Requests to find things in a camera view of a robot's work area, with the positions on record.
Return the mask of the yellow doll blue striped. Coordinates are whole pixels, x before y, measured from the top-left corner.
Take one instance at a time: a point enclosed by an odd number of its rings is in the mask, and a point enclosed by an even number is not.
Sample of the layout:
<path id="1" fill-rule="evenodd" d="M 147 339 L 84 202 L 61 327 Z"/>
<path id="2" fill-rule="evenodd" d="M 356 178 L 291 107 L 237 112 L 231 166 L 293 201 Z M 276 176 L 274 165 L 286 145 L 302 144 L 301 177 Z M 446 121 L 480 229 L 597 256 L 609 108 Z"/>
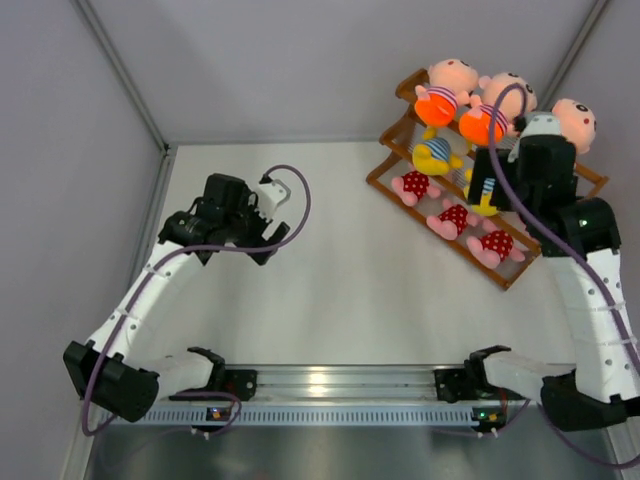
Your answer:
<path id="1" fill-rule="evenodd" d="M 459 134 L 445 128 L 427 127 L 422 139 L 412 149 L 415 169 L 429 176 L 444 176 L 464 166 L 464 158 L 472 144 Z"/>
<path id="2" fill-rule="evenodd" d="M 465 195 L 465 198 L 468 198 L 469 189 L 470 189 L 471 180 L 472 180 L 471 168 L 465 171 L 464 177 L 465 177 L 466 185 L 463 189 L 463 194 Z M 490 204 L 495 184 L 496 184 L 495 178 L 488 178 L 484 181 L 480 203 L 470 205 L 470 208 L 476 214 L 484 217 L 493 217 L 499 214 L 499 210 L 495 206 Z"/>

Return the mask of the yellow doll blue striped front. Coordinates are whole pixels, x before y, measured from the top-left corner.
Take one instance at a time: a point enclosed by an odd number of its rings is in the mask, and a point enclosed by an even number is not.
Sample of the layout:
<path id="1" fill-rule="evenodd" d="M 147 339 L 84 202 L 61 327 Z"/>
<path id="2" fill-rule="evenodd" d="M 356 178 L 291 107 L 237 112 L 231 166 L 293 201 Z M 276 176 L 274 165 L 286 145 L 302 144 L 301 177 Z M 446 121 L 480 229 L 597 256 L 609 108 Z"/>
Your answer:
<path id="1" fill-rule="evenodd" d="M 429 176 L 444 176 L 464 166 L 464 158 L 472 144 L 459 134 L 445 128 L 427 127 L 422 139 L 412 149 L 415 169 Z"/>

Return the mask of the pink pig doll front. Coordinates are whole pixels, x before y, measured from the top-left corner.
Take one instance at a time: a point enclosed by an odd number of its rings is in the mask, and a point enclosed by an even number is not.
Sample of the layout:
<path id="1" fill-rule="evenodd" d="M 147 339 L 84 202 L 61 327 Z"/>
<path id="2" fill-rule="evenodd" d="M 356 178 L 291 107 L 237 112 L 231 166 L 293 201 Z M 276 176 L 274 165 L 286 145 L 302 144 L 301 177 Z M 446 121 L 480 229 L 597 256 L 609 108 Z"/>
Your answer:
<path id="1" fill-rule="evenodd" d="M 475 227 L 481 221 L 479 215 L 447 198 L 442 201 L 442 208 L 439 214 L 426 218 L 426 225 L 447 241 L 456 240 L 469 226 Z"/>

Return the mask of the pink pig doll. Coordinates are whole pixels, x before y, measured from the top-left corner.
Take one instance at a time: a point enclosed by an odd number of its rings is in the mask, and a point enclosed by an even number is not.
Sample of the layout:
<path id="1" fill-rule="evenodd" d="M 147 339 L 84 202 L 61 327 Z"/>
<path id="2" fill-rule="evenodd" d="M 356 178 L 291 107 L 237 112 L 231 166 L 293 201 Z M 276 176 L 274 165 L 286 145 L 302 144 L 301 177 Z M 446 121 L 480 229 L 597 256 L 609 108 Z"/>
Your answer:
<path id="1" fill-rule="evenodd" d="M 426 225 L 447 241 L 456 240 L 469 226 L 475 227 L 481 221 L 479 215 L 447 198 L 442 201 L 442 208 L 439 214 L 426 218 Z"/>
<path id="2" fill-rule="evenodd" d="M 490 270 L 507 259 L 517 263 L 525 261 L 525 254 L 515 247 L 513 237 L 504 230 L 494 230 L 482 237 L 469 236 L 466 245 L 472 256 Z"/>

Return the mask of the pink pig doll facing up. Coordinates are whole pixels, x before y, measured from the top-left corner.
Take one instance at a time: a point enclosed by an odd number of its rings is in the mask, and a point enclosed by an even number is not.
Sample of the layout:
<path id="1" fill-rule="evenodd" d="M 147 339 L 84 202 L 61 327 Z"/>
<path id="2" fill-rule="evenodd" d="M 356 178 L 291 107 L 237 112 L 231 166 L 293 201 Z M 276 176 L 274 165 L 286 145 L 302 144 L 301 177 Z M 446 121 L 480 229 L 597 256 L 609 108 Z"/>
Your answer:
<path id="1" fill-rule="evenodd" d="M 437 199 L 442 190 L 435 185 L 431 178 L 418 171 L 410 171 L 391 180 L 391 188 L 404 205 L 413 207 L 425 196 Z"/>

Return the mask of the pink pig doll back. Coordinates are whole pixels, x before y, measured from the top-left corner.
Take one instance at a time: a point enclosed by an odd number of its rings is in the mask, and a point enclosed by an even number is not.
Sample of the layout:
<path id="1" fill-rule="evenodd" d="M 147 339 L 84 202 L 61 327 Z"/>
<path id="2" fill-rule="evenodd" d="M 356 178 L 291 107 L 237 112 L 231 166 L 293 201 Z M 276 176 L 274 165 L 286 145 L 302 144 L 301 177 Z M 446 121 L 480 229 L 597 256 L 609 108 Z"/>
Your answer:
<path id="1" fill-rule="evenodd" d="M 472 256 L 490 270 L 507 259 L 517 263 L 525 261 L 525 254 L 515 247 L 513 237 L 504 230 L 494 230 L 482 237 L 469 236 L 466 245 Z"/>

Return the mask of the large boy doll orange shorts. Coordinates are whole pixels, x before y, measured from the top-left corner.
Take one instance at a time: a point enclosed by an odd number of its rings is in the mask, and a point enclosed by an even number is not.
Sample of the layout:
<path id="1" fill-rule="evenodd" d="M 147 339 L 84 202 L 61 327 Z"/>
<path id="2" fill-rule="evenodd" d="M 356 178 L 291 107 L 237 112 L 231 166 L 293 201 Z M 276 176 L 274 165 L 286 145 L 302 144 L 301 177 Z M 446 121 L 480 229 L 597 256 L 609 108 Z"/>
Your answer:
<path id="1" fill-rule="evenodd" d="M 446 59 L 427 69 L 427 86 L 416 85 L 414 110 L 428 126 L 443 128 L 456 116 L 461 105 L 469 103 L 478 86 L 479 73 L 460 59 Z"/>

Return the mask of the boy doll orange shorts front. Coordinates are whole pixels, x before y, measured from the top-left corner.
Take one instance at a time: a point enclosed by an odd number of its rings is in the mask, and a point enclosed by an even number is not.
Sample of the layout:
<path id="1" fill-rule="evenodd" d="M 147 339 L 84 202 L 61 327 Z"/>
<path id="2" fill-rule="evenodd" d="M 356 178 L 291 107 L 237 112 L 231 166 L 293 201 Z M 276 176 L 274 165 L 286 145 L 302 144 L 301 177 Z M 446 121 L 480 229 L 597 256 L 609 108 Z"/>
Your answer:
<path id="1" fill-rule="evenodd" d="M 593 111 L 576 100 L 562 98 L 555 102 L 551 113 L 558 120 L 561 135 L 575 146 L 576 157 L 587 153 L 596 137 Z"/>

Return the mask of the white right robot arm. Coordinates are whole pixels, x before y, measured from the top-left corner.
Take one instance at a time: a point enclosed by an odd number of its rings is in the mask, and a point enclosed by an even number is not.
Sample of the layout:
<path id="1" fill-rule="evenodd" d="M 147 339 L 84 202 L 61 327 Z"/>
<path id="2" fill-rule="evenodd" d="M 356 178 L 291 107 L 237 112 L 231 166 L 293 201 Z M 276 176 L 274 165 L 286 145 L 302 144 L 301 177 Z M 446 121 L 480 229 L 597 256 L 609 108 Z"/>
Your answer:
<path id="1" fill-rule="evenodd" d="M 491 203 L 514 211 L 539 243 L 559 288 L 575 364 L 562 368 L 493 346 L 469 356 L 468 388 L 504 388 L 538 403 L 563 432 L 601 429 L 639 414 L 639 352 L 621 287 L 621 240 L 611 206 L 576 193 L 576 150 L 559 134 L 523 135 L 514 150 L 476 152 L 468 201 L 494 180 Z"/>

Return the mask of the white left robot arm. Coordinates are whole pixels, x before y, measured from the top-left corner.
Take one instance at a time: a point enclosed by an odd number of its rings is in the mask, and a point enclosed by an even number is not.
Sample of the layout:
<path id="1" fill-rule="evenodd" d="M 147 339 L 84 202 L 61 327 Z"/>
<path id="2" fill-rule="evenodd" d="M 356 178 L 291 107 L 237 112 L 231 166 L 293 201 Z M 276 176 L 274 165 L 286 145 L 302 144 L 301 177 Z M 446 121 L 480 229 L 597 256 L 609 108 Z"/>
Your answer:
<path id="1" fill-rule="evenodd" d="M 150 349 L 168 310 L 189 280 L 221 247 L 231 245 L 265 264 L 290 228 L 280 223 L 264 235 L 291 197 L 279 179 L 264 175 L 255 188 L 224 174 L 210 175 L 188 210 L 170 215 L 150 257 L 120 304 L 87 341 L 71 342 L 63 362 L 85 404 L 128 422 L 142 419 L 167 397 L 193 391 L 215 399 L 226 386 L 224 359 L 204 347 L 154 357 Z"/>

